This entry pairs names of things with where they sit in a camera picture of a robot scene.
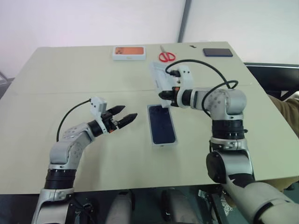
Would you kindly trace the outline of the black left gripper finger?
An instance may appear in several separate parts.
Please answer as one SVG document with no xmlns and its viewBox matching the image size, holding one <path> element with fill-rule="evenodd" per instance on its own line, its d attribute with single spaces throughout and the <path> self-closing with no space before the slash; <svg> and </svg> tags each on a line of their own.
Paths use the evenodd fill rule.
<svg viewBox="0 0 299 224">
<path fill-rule="evenodd" d="M 120 113 L 124 108 L 125 108 L 125 105 L 117 105 L 117 106 L 110 108 L 109 112 L 112 115 L 116 115 L 116 114 Z"/>
<path fill-rule="evenodd" d="M 137 113 L 131 113 L 123 117 L 121 120 L 117 121 L 118 128 L 121 129 L 126 125 L 130 124 L 131 122 L 133 122 L 137 117 L 137 115 L 138 115 Z"/>
</svg>

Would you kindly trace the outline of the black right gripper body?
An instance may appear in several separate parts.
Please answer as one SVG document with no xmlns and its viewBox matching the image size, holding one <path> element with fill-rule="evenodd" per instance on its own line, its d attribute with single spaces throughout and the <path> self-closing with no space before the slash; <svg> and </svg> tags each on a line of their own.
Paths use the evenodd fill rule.
<svg viewBox="0 0 299 224">
<path fill-rule="evenodd" d="M 177 103 L 177 95 L 178 95 L 179 87 L 172 87 L 172 90 L 168 93 L 168 100 L 172 103 Z"/>
</svg>

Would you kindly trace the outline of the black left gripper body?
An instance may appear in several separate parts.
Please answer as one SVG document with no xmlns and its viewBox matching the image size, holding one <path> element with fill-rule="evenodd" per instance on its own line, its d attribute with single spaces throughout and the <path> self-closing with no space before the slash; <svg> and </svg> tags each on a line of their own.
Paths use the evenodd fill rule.
<svg viewBox="0 0 299 224">
<path fill-rule="evenodd" d="M 118 114 L 118 112 L 106 111 L 101 115 L 102 122 L 108 133 L 117 129 L 119 122 L 113 120 L 113 116 L 116 114 Z"/>
</svg>

